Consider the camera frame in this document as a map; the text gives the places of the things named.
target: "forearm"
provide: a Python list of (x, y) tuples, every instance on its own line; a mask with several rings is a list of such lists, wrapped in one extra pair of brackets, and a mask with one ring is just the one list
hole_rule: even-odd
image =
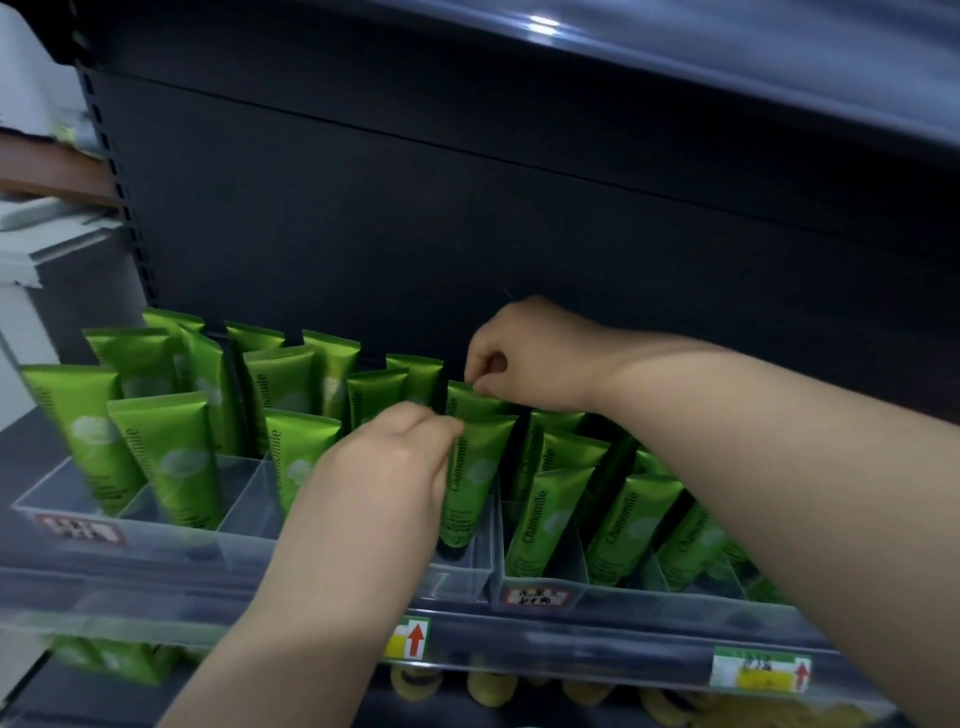
[(889, 695), (946, 720), (960, 429), (699, 342), (637, 334), (619, 356), (597, 409)]
[(159, 728), (347, 728), (383, 654), (387, 637), (382, 629), (373, 632), (243, 617)]

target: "acrylic divider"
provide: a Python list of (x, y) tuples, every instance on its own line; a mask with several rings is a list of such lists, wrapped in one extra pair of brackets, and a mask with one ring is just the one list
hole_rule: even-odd
[[(283, 515), (276, 494), (274, 463), (217, 457), (223, 521), (216, 531), (172, 525), (144, 486), (117, 517), (107, 516), (67, 459), (41, 478), (11, 508), (47, 537), (51, 548), (149, 564), (187, 565), (258, 580), (267, 569)], [(417, 598), (473, 602), (493, 572), (493, 510), (488, 499), (476, 535), (457, 561), (435, 555), (417, 589)]]
[[(283, 526), (277, 499), (276, 469), (268, 453), (250, 484), (221, 524), (221, 547), (231, 570), (263, 571)], [(434, 554), (416, 598), (476, 601), (493, 572), (493, 509), (488, 499), (467, 552), (457, 561)]]
[(656, 556), (648, 555), (623, 587), (588, 583), (584, 549), (569, 524), (543, 578), (504, 572), (521, 503), (496, 501), (491, 606), (498, 612), (566, 616), (636, 629), (702, 633), (718, 639), (828, 646), (796, 608), (748, 601), (733, 569), (720, 560), (682, 592), (671, 592)]
[[(225, 514), (239, 500), (258, 465), (258, 460), (217, 456)], [(217, 532), (169, 523), (149, 485), (118, 516), (105, 514), (70, 458), (41, 478), (11, 508), (49, 537), (56, 550), (157, 564), (207, 565), (214, 569), (224, 565)]]

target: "hand cream tube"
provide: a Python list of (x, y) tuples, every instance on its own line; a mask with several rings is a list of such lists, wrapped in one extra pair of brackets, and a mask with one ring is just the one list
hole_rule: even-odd
[(177, 391), (193, 390), (193, 375), (190, 372), (190, 357), (186, 343), (180, 334), (180, 327), (200, 333), (204, 330), (204, 320), (189, 313), (167, 311), (163, 308), (144, 308), (143, 323), (148, 327), (166, 328), (170, 331), (170, 351), (173, 352), (174, 369), (177, 371)]
[(254, 327), (247, 324), (236, 324), (227, 321), (227, 339), (230, 342), (230, 351), (233, 356), (233, 366), (236, 368), (237, 379), (240, 382), (240, 394), (243, 396), (243, 411), (246, 415), (248, 436), (252, 449), (256, 450), (257, 441), (257, 394), (250, 383), (250, 372), (243, 355), (247, 352), (264, 352), (270, 349), (279, 349), (283, 346), (283, 332), (272, 328)]
[(527, 425), (527, 434), (523, 438), (523, 447), (520, 450), (520, 460), (516, 464), (510, 500), (522, 502), (530, 493), (534, 471), (540, 462), (540, 451), (543, 449), (543, 433), (548, 430), (573, 432), (586, 415), (586, 412), (546, 412), (542, 409), (535, 409), (530, 413), (530, 424)]
[(177, 392), (177, 370), (166, 328), (85, 328), (84, 336), (101, 364), (120, 374), (127, 399)]
[(450, 381), (446, 384), (445, 414), (458, 420), (478, 420), (490, 415), (505, 415), (511, 410), (509, 402), (495, 400), (493, 397), (481, 397), (473, 387), (462, 381)]
[(647, 448), (637, 448), (631, 475), (673, 475), (673, 471)]
[(459, 559), (476, 532), (516, 415), (493, 415), (464, 423), (446, 467), (446, 493), (437, 552)]
[(190, 359), (188, 371), (193, 374), (190, 389), (206, 392), (213, 449), (221, 455), (242, 456), (247, 451), (247, 437), (224, 350), (213, 339), (194, 329), (182, 328), (180, 331)]
[(350, 424), (357, 429), (387, 407), (403, 399), (403, 385), (409, 369), (378, 369), (356, 372), (347, 377), (350, 400)]
[(387, 369), (409, 369), (405, 399), (433, 406), (433, 395), (437, 389), (437, 378), (444, 363), (440, 359), (427, 356), (408, 356), (400, 353), (387, 354)]
[(635, 453), (636, 440), (628, 432), (621, 431), (593, 471), (584, 496), (580, 498), (573, 514), (573, 522), (584, 543), (593, 537), (613, 506), (623, 479), (633, 470)]
[(590, 584), (613, 587), (636, 569), (660, 520), (683, 489), (671, 475), (627, 477), (587, 549)]
[(507, 550), (504, 562), (507, 576), (543, 576), (592, 474), (591, 466), (547, 471), (534, 476), (523, 516)]
[(347, 426), (344, 430), (347, 430), (347, 376), (356, 369), (360, 342), (305, 328), (303, 344), (313, 349), (317, 356), (314, 388), (320, 402), (320, 414), (340, 420)]
[(220, 505), (206, 394), (114, 400), (107, 412), (156, 492), (170, 523), (214, 530)]
[(700, 575), (727, 544), (727, 533), (699, 503), (680, 521), (657, 550), (660, 570), (672, 592), (679, 592)]
[(569, 432), (544, 432), (537, 473), (594, 468), (607, 453), (610, 443)]
[(340, 435), (341, 423), (320, 415), (266, 409), (270, 455), (276, 471), (276, 492), (283, 515), (300, 491), (300, 486), (313, 473), (320, 456), (329, 450)]
[(107, 402), (121, 397), (120, 376), (110, 367), (68, 364), (31, 364), (20, 372), (66, 438), (93, 497), (108, 516), (118, 515), (146, 483), (107, 414)]
[(243, 361), (253, 392), (254, 447), (262, 454), (270, 445), (264, 409), (313, 410), (313, 350), (310, 347), (290, 347), (247, 352)]

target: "wooden shelf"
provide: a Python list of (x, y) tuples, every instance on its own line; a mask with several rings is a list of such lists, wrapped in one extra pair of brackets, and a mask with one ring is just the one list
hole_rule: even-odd
[(105, 162), (18, 133), (0, 132), (0, 189), (120, 206)]

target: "price tag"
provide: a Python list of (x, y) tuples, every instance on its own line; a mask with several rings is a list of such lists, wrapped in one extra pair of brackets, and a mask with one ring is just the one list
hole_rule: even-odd
[(563, 589), (544, 589), (543, 587), (523, 587), (511, 589), (504, 596), (505, 604), (529, 605), (534, 607), (562, 607), (570, 597)]
[(430, 639), (430, 619), (404, 616), (383, 651), (385, 660), (422, 660)]
[(801, 694), (810, 685), (813, 660), (792, 652), (716, 647), (710, 686), (744, 692)]
[(126, 541), (123, 532), (112, 523), (51, 513), (37, 514), (34, 519), (44, 528), (65, 539), (118, 545)]

